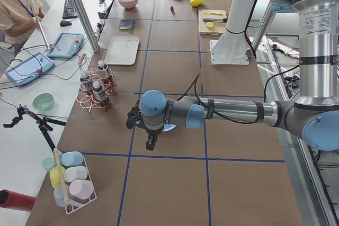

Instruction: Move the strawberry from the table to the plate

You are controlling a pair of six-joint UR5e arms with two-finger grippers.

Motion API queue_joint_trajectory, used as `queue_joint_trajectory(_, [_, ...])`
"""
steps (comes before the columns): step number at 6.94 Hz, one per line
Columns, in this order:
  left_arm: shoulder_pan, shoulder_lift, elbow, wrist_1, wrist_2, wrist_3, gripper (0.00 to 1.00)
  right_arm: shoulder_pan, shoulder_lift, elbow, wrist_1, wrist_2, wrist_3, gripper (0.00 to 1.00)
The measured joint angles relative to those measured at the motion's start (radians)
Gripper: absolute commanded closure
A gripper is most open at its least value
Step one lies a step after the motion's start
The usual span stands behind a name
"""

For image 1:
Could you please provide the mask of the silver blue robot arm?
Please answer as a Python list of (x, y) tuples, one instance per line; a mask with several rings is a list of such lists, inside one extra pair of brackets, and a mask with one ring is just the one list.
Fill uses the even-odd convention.
[(183, 95), (173, 100), (147, 91), (128, 113), (126, 126), (145, 129), (153, 150), (164, 125), (198, 129), (205, 119), (266, 123), (322, 151), (338, 149), (338, 0), (271, 0), (299, 16), (300, 94), (294, 101), (235, 101)]

